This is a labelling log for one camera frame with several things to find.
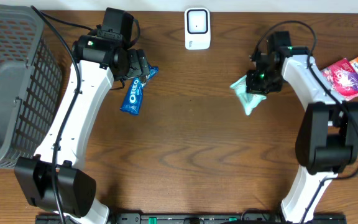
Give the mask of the teal wet wipes pack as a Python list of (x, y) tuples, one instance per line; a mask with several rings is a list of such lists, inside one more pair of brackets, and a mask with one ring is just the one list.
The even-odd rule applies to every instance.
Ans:
[(248, 93), (246, 78), (247, 75), (244, 75), (243, 77), (238, 79), (238, 81), (236, 81), (230, 86), (230, 89), (234, 90), (236, 96), (238, 97), (244, 108), (245, 114), (249, 116), (252, 110), (256, 108), (262, 100), (266, 100), (267, 97), (264, 95)]

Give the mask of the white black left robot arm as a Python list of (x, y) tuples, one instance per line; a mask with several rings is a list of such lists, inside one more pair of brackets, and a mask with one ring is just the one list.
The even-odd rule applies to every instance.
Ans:
[(82, 35), (73, 44), (70, 79), (54, 121), (33, 158), (21, 157), (16, 179), (32, 206), (73, 223), (107, 223), (96, 181), (83, 172), (86, 146), (100, 106), (118, 80), (149, 75), (145, 51), (120, 40)]

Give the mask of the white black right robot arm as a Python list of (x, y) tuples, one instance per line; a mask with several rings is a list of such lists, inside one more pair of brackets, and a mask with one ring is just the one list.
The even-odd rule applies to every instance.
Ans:
[(305, 110), (295, 142), (298, 171), (280, 203), (280, 220), (308, 223), (328, 185), (358, 160), (358, 103), (347, 102), (330, 86), (311, 50), (293, 46), (289, 32), (262, 38), (267, 53), (255, 49), (251, 55), (255, 69), (247, 72), (246, 90), (267, 95), (288, 83)]

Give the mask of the blue Oreo cookie pack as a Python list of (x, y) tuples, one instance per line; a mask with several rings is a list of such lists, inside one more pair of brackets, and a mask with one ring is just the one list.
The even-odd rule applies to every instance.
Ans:
[[(148, 82), (156, 75), (158, 74), (159, 68), (153, 67), (149, 65), (150, 68), (150, 75), (148, 75), (149, 80)], [(139, 115), (140, 108), (142, 106), (142, 100), (143, 100), (143, 90), (146, 85), (141, 84), (140, 78), (135, 78), (126, 95), (124, 98), (124, 101), (120, 107), (120, 110), (125, 113), (129, 113), (131, 115)]]

